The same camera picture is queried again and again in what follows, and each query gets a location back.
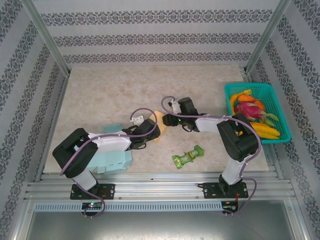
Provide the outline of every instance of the floral border pattern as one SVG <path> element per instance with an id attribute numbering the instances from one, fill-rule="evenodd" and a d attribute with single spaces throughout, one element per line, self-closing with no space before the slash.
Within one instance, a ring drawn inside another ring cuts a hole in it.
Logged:
<path id="1" fill-rule="evenodd" d="M 28 114 L 33 97 L 36 93 L 41 75 L 44 72 L 49 55 L 50 51 L 47 46 L 44 45 L 27 82 L 26 88 L 23 91 L 18 108 L 14 113 L 14 118 L 12 119 L 10 127 L 7 130 L 7 135 L 5 136 L 4 143 L 0 149 L 0 180 L 3 179 L 3 175 L 7 170 L 7 165 L 9 164 L 12 156 L 12 151 L 19 138 L 21 128 L 24 125 L 24 121 Z"/>
<path id="2" fill-rule="evenodd" d="M 261 59 L 257 61 L 257 63 L 255 64 L 255 68 L 259 74 L 261 82 L 271 84 L 269 76 L 265 69 L 265 66 L 262 63 Z M 292 142 L 292 140 L 282 144 L 287 153 L 288 160 L 291 165 L 292 173 L 295 176 L 295 180 L 297 182 L 298 188 L 301 191 L 301 196 L 303 196 L 303 203 L 306 206 L 306 211 L 308 212 L 309 219 L 312 221 L 312 227 L 314 228 L 315 235 L 318 238 L 320 238 L 319 207 L 316 205 L 317 204 L 316 198 L 313 196 L 312 190 L 310 190 L 308 177 L 305 175 L 305 170 L 303 168 L 302 162 L 300 161 L 300 157 L 297 154 L 295 144 Z M 277 151 L 277 145 L 280 145 L 280 144 L 274 144 L 273 147 L 275 150 L 277 161 L 280 164 L 281 171 L 284 174 L 282 162 L 280 161 L 279 154 Z"/>
<path id="3" fill-rule="evenodd" d="M 41 103 L 39 105 L 37 114 L 35 116 L 35 120 L 33 122 L 30 135 L 27 139 L 27 143 L 23 151 L 22 159 L 20 160 L 19 167 L 15 174 L 15 180 L 12 183 L 10 195 L 8 196 L 8 201 L 4 205 L 4 211 L 2 212 L 2 217 L 0 219 L 0 239 L 6 239 L 9 226 L 13 220 L 15 209 L 19 201 L 19 195 L 21 193 L 23 183 L 26 179 L 30 162 L 33 159 L 34 149 L 37 144 L 37 139 L 40 134 L 41 127 L 45 122 L 46 112 L 50 103 L 50 99 L 52 97 L 52 93 L 55 88 L 55 84 L 57 82 L 57 77 L 59 72 L 60 72 L 60 69 L 57 63 L 55 63 L 53 66 L 52 72 L 50 74 L 48 83 L 46 85 L 46 88 L 44 90 L 44 94 L 42 96 Z M 58 100 L 55 104 L 53 115 L 56 111 L 57 105 L 58 105 Z"/>
<path id="4" fill-rule="evenodd" d="M 50 134 L 50 130 L 51 130 L 51 126 L 52 126 L 52 123 L 54 122 L 54 117 L 55 117 L 55 113 L 57 111 L 57 108 L 58 108 L 58 103 L 59 103 L 59 99 L 60 99 L 60 94 L 63 90 L 63 87 L 64 87 L 64 84 L 65 84 L 65 81 L 67 81 L 67 79 L 69 79 L 67 76 L 63 78 L 63 81 L 62 81 L 62 84 L 61 84 L 61 88 L 59 90 L 59 94 L 58 94 L 58 97 L 57 97 L 57 101 L 56 101 L 56 104 L 55 104 L 55 107 L 54 107 L 54 110 L 53 110 L 53 114 L 52 114 L 52 117 L 51 117 L 51 120 L 50 120 L 50 124 L 49 124 L 49 127 L 48 127 L 48 131 L 46 132 L 46 136 L 45 136 L 45 141 L 43 143 L 43 148 L 41 150 L 41 154 L 40 154 L 40 157 L 39 159 L 37 160 L 37 167 L 36 167 L 36 170 L 35 170 L 35 174 L 34 174 L 34 177 L 33 177 L 33 181 L 35 182 L 36 181 L 36 177 L 37 177 L 37 174 L 38 174 L 38 171 L 39 171 L 39 168 L 40 168 L 40 163 L 41 163 L 41 160 L 43 158 L 43 155 L 45 153 L 45 148 L 47 146 L 47 142 L 49 140 L 49 134 Z"/>
<path id="5" fill-rule="evenodd" d="M 266 23 L 271 9 L 160 10 L 42 13 L 48 27 L 107 24 Z"/>
<path id="6" fill-rule="evenodd" d="M 0 78 L 0 114 L 37 35 L 37 28 L 31 21 Z"/>
<path id="7" fill-rule="evenodd" d="M 194 62 L 247 61 L 250 52 L 164 52 L 64 55 L 67 64 L 133 63 L 133 62 Z"/>
<path id="8" fill-rule="evenodd" d="M 256 44 L 260 33 L 179 33 L 56 36 L 58 47 L 154 44 Z"/>
<path id="9" fill-rule="evenodd" d="M 22 8 L 19 0 L 8 0 L 4 3 L 0 10 L 0 43 L 4 41 Z"/>
<path id="10" fill-rule="evenodd" d="M 312 61 L 310 61 L 310 57 L 308 57 L 305 48 L 302 46 L 297 34 L 295 34 L 292 26 L 285 16 L 280 20 L 279 24 L 277 25 L 277 29 L 285 41 L 296 66 L 300 70 L 301 75 L 304 77 L 304 81 L 306 82 L 310 93 L 312 93 L 312 97 L 315 100 L 315 103 L 318 105 L 318 109 L 320 110 L 319 73 L 314 67 Z"/>
<path id="11" fill-rule="evenodd" d="M 317 169 L 317 174 L 320 175 L 320 142 L 316 137 L 315 131 L 311 128 L 312 126 L 309 123 L 309 118 L 306 116 L 306 112 L 304 112 L 304 107 L 299 100 L 299 96 L 296 93 L 294 85 L 289 78 L 287 70 L 285 69 L 285 66 L 272 40 L 269 40 L 269 42 L 266 44 L 265 51 L 270 58 L 273 68 L 276 71 L 276 75 L 280 80 L 282 89 L 284 90 L 286 99 L 291 106 L 292 114 L 295 117 L 305 146 L 307 147 L 311 159 L 313 160 L 313 165 Z"/>
<path id="12" fill-rule="evenodd" d="M 320 41 L 320 7 L 314 0 L 293 0 L 316 39 Z"/>

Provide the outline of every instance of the light blue box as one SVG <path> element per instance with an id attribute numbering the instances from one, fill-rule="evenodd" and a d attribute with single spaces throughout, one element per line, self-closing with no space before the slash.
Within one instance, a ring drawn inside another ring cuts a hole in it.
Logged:
<path id="1" fill-rule="evenodd" d="M 103 131 L 106 134 L 116 133 L 122 130 L 121 124 L 105 126 Z M 93 156 L 88 166 L 88 170 L 97 169 L 98 174 L 124 172 L 132 162 L 131 151 L 109 151 Z"/>

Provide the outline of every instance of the dragon fruit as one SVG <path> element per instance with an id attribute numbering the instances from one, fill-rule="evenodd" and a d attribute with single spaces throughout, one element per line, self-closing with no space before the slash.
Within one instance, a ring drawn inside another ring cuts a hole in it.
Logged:
<path id="1" fill-rule="evenodd" d="M 274 114 L 266 113 L 265 111 L 262 111 L 256 104 L 250 103 L 250 102 L 241 102 L 239 105 L 235 107 L 234 111 L 236 113 L 244 114 L 244 116 L 250 121 L 259 119 L 260 122 L 268 124 L 273 127 L 275 127 L 275 124 L 271 120 L 269 120 L 267 117 L 270 117 L 273 120 L 279 121 L 277 116 L 275 116 Z"/>

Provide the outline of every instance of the cable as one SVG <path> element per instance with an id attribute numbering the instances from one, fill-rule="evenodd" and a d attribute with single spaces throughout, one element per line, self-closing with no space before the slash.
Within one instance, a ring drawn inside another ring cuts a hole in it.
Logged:
<path id="1" fill-rule="evenodd" d="M 93 193 L 85 190 L 85 189 L 84 189 L 82 186 L 80 186 L 75 180 L 73 180 L 73 181 L 75 182 L 76 186 L 77 186 L 81 191 L 83 191 L 83 192 L 85 192 L 86 194 L 88 194 L 88 195 L 90 195 L 90 196 L 92 196 L 92 197 L 100 200 L 101 203 L 102 203 L 102 205 L 103 205 L 102 210 L 99 211 L 97 214 L 95 214 L 95 215 L 93 215 L 93 216 L 88 216 L 88 215 L 86 215 L 86 212 L 87 212 L 87 210 L 89 209 L 89 208 L 86 208 L 86 209 L 84 210 L 84 212 L 83 212 L 84 217 L 85 217 L 85 218 L 88 217 L 88 218 L 93 219 L 93 218 L 96 218 L 96 217 L 98 217 L 99 215 L 101 215 L 101 214 L 106 210 L 106 203 L 105 203 L 105 201 L 104 201 L 101 197 L 98 197 L 97 195 L 94 195 Z"/>
<path id="2" fill-rule="evenodd" d="M 191 133 L 192 132 L 192 130 L 186 129 L 186 125 L 182 125 L 182 129 L 185 130 L 187 133 Z"/>
<path id="3" fill-rule="evenodd" d="M 238 207 L 239 206 L 239 193 L 237 191 L 235 192 L 235 197 L 236 197 L 236 199 L 234 201 L 234 202 L 236 202 L 236 206 L 235 207 Z"/>
<path id="4" fill-rule="evenodd" d="M 233 117 L 230 117 L 230 116 L 215 116 L 215 115 L 204 115 L 204 116 L 195 116 L 195 115 L 179 115 L 179 114 L 175 114 L 171 111 L 169 111 L 168 109 L 166 109 L 165 105 L 164 105 L 164 100 L 168 99 L 168 98 L 171 98 L 173 99 L 174 101 L 176 100 L 176 98 L 174 96 L 166 96 L 164 97 L 162 100 L 161 100 L 161 106 L 163 108 L 163 110 L 165 110 L 168 114 L 171 114 L 173 116 L 176 116 L 178 118 L 194 118 L 194 119 L 201 119 L 201 118 L 211 118 L 211 119 L 228 119 L 228 120 L 232 120 L 234 122 L 237 122 L 245 127 L 247 127 L 253 134 L 254 136 L 256 137 L 257 141 L 258 141 L 258 149 L 257 151 L 255 152 L 254 155 L 252 155 L 250 158 L 248 158 L 246 161 L 245 161 L 245 164 L 243 164 L 241 170 L 240 170 L 240 173 L 239 173 L 239 176 L 241 179 L 243 180 L 250 180 L 250 181 L 253 181 L 254 182 L 254 188 L 253 188 L 253 191 L 251 193 L 251 195 L 249 196 L 249 198 L 247 199 L 247 201 L 244 203 L 244 205 L 236 212 L 240 212 L 242 209 L 244 209 L 247 204 L 249 203 L 249 201 L 252 199 L 252 197 L 254 196 L 256 190 L 257 190 L 257 182 L 256 180 L 254 180 L 253 178 L 248 178 L 248 177 L 243 177 L 242 174 L 245 170 L 245 167 L 246 165 L 248 164 L 248 162 L 250 162 L 252 159 L 254 159 L 256 156 L 258 156 L 258 154 L 260 153 L 261 151 L 261 148 L 262 148 L 262 144 L 261 144 L 261 139 L 259 137 L 259 135 L 257 134 L 257 132 L 253 129 L 252 126 L 250 126 L 249 124 L 245 123 L 244 121 L 241 121 L 239 119 L 236 119 L 236 118 L 233 118 Z"/>
<path id="5" fill-rule="evenodd" d="M 168 109 L 166 109 L 165 105 L 164 105 L 164 100 L 168 99 L 168 98 L 171 98 L 173 100 L 176 100 L 176 98 L 174 96 L 166 96 L 164 97 L 162 100 L 161 100 L 161 107 L 163 108 L 163 110 L 165 110 L 168 114 L 171 114 L 173 116 L 176 116 L 178 118 L 194 118 L 194 119 L 206 119 L 206 118 L 210 118 L 210 119 L 228 119 L 228 120 L 231 120 L 231 121 L 234 121 L 234 122 L 237 122 L 245 127 L 247 127 L 253 134 L 254 136 L 256 137 L 257 141 L 258 141 L 258 149 L 257 151 L 255 152 L 254 155 L 252 155 L 250 158 L 248 158 L 246 160 L 246 163 L 250 162 L 252 159 L 254 159 L 256 156 L 259 155 L 260 151 L 261 151 L 261 148 L 262 148 L 262 144 L 261 144 L 261 139 L 258 135 L 258 133 L 253 129 L 252 126 L 250 126 L 249 124 L 245 123 L 244 121 L 241 121 L 239 119 L 235 119 L 233 117 L 230 117 L 230 116 L 215 116 L 215 115 L 203 115 L 203 116 L 196 116 L 196 115 L 180 115 L 180 114 L 175 114 L 171 111 L 169 111 Z M 242 173 L 244 171 L 244 168 L 246 167 L 246 164 L 243 165 L 243 169 L 241 169 L 240 171 L 240 176 L 242 176 Z"/>
<path id="6" fill-rule="evenodd" d="M 151 113 L 154 115 L 155 124 L 154 124 L 153 128 L 152 128 L 149 132 L 144 133 L 144 134 L 140 134 L 140 135 L 125 135 L 125 134 L 107 133 L 107 134 L 102 134 L 102 135 L 100 135 L 100 136 L 95 136 L 95 137 L 93 137 L 93 138 L 90 138 L 89 140 L 87 140 L 86 142 L 84 142 L 84 143 L 79 147 L 79 149 L 72 155 L 72 157 L 69 159 L 69 161 L 66 163 L 66 165 L 64 165 L 63 169 L 62 169 L 61 172 L 60 172 L 60 176 L 62 176 L 62 175 L 65 173 L 65 171 L 66 171 L 67 168 L 70 166 L 70 164 L 73 162 L 73 160 L 76 158 L 76 156 L 79 154 L 79 152 L 81 152 L 81 150 L 82 150 L 86 145 L 88 145 L 90 142 L 92 142 L 92 141 L 94 141 L 94 140 L 96 140 L 96 139 L 101 139 L 101 138 L 106 138 L 106 137 L 141 138 L 141 137 L 145 137 L 145 136 L 151 134 L 151 133 L 156 129 L 157 124 L 158 124 L 157 115 L 156 115 L 156 113 L 155 113 L 154 111 L 152 111 L 151 109 L 145 108 L 145 107 L 141 107 L 141 108 L 138 108 L 138 109 L 136 109 L 135 111 L 133 111 L 133 113 L 132 113 L 131 116 L 130 116 L 130 119 L 132 119 L 133 115 L 134 115 L 136 112 L 140 111 L 140 110 L 147 110 L 147 111 L 151 112 Z M 105 203 L 105 201 L 104 201 L 102 198 L 98 197 L 97 195 L 94 195 L 93 193 L 85 190 L 85 189 L 84 189 L 83 187 L 81 187 L 75 180 L 73 180 L 73 181 L 75 182 L 75 184 L 77 185 L 77 187 L 78 187 L 81 191 L 83 191 L 83 192 L 85 192 L 86 194 L 88 194 L 88 195 L 90 195 L 90 196 L 92 196 L 92 197 L 100 200 L 101 203 L 103 204 L 102 210 L 101 210 L 100 212 L 98 212 L 97 214 L 93 215 L 93 216 L 88 216 L 88 215 L 86 215 L 86 212 L 87 212 L 87 208 L 86 208 L 86 209 L 84 210 L 84 213 L 83 213 L 83 214 L 84 214 L 84 217 L 89 217 L 89 218 L 92 219 L 92 218 L 95 218 L 95 217 L 98 217 L 99 215 L 101 215 L 101 214 L 105 211 L 105 209 L 106 209 L 106 203 Z"/>
<path id="7" fill-rule="evenodd" d="M 135 110 L 131 116 L 130 116 L 130 119 L 132 119 L 132 116 L 140 111 L 140 110 L 147 110 L 149 112 L 151 112 L 153 115 L 154 115 L 154 119 L 155 119 L 155 124 L 153 126 L 153 128 L 148 131 L 147 133 L 144 133 L 144 134 L 140 134 L 140 135 L 126 135 L 126 134 L 115 134 L 115 133 L 106 133 L 106 134 L 102 134 L 102 135 L 99 135 L 99 136 L 95 136 L 93 138 L 90 138 L 89 140 L 87 140 L 86 142 L 84 142 L 77 151 L 75 151 L 75 153 L 72 155 L 72 157 L 69 159 L 69 161 L 64 165 L 64 167 L 62 168 L 61 172 L 60 172 L 60 176 L 62 176 L 65 171 L 67 170 L 67 168 L 70 166 L 70 164 L 73 162 L 73 160 L 76 158 L 76 156 L 81 152 L 82 149 L 84 149 L 84 147 L 86 145 L 88 145 L 90 142 L 94 141 L 94 140 L 97 140 L 97 139 L 102 139 L 102 138 L 106 138 L 106 137 L 124 137 L 124 138 L 142 138 L 142 137 L 145 137 L 149 134 L 151 134 L 157 127 L 157 124 L 158 124 L 158 119 L 157 119 L 157 115 L 155 114 L 154 111 L 152 111 L 151 109 L 149 108 L 145 108 L 145 107 L 141 107 L 141 108 L 138 108 L 137 110 Z"/>

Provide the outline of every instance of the yellow block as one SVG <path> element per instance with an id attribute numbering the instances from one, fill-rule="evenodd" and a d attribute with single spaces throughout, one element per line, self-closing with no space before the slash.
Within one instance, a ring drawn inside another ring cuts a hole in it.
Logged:
<path id="1" fill-rule="evenodd" d="M 158 121 L 157 125 L 160 129 L 160 136 L 152 141 L 157 143 L 160 140 L 160 138 L 165 134 L 167 126 L 164 124 L 164 121 L 162 120 L 162 117 L 164 116 L 164 114 L 162 112 L 159 112 L 158 110 L 155 110 L 154 113 L 155 113 L 156 119 Z M 154 122 L 156 121 L 155 116 L 153 114 L 149 118 Z"/>

